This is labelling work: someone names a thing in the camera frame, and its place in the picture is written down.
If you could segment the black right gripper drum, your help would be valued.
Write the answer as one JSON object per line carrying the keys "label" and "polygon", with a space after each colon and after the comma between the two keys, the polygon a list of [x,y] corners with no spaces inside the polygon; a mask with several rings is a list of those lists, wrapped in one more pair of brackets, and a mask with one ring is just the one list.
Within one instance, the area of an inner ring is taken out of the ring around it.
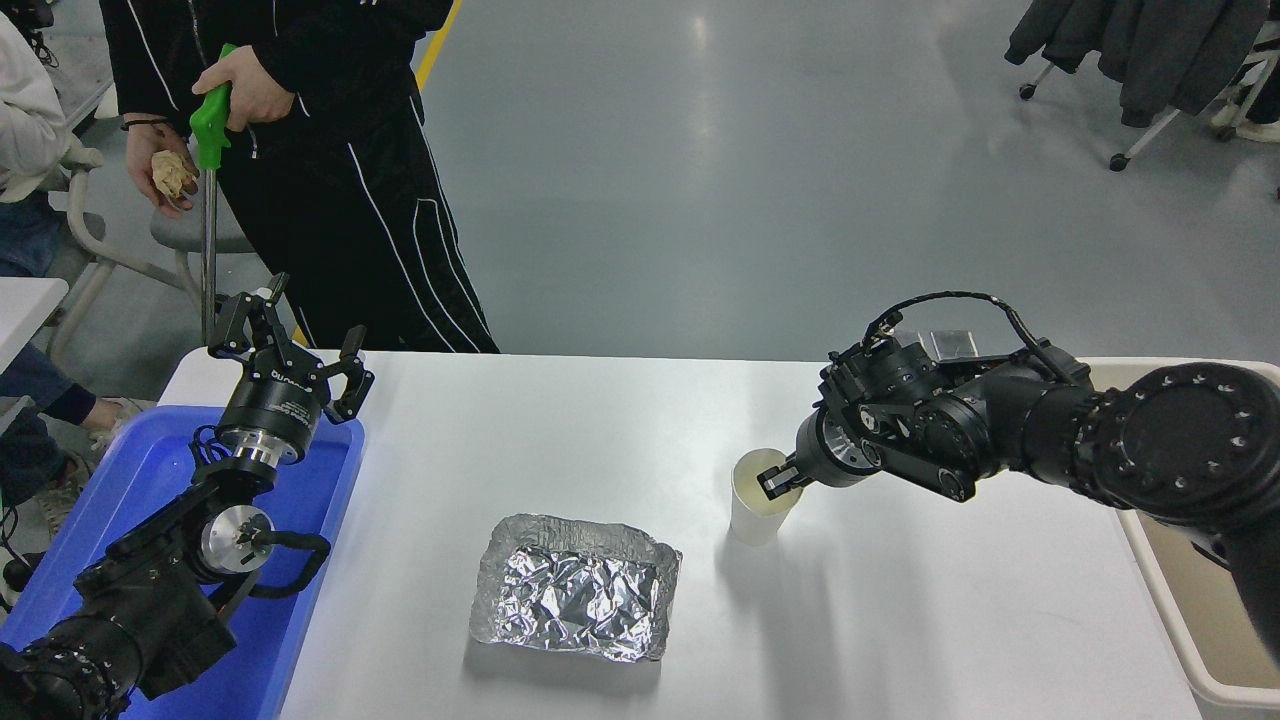
{"label": "black right gripper drum", "polygon": [[858,437],[832,420],[824,407],[818,407],[797,429],[795,468],[801,477],[835,488],[854,486],[870,475],[870,462]]}

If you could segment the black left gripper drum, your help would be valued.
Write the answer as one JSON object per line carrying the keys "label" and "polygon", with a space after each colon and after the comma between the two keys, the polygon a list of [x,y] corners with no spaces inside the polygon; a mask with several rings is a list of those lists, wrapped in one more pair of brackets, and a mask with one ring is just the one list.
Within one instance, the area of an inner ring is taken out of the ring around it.
{"label": "black left gripper drum", "polygon": [[314,438],[323,405],[328,402],[328,383],[310,375],[320,363],[293,363],[279,369],[247,363],[218,423],[218,441],[238,445],[233,434],[260,430],[289,445],[307,448]]}

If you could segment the standing person's right hand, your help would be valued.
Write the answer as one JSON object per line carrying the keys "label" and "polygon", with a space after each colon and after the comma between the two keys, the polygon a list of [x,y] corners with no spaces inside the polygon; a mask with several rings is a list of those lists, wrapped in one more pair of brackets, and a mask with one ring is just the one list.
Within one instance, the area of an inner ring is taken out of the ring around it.
{"label": "standing person's right hand", "polygon": [[134,187],[164,217],[177,219],[182,213],[192,210],[191,197],[198,191],[192,179],[186,183],[178,199],[170,199],[154,183],[152,158],[157,152],[173,151],[188,173],[195,173],[187,137],[184,137],[165,117],[150,113],[125,113],[122,117],[125,129],[125,169]]}

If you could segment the standing person's left hand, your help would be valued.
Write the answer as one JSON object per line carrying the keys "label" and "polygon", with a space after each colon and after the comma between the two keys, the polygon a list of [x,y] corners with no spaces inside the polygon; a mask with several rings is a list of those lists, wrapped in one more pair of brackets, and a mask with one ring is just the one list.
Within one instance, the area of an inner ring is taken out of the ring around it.
{"label": "standing person's left hand", "polygon": [[229,132],[241,132],[253,123],[274,123],[292,113],[296,95],[266,72],[251,46],[238,47],[214,63],[191,91],[205,95],[223,85],[230,86],[225,123]]}

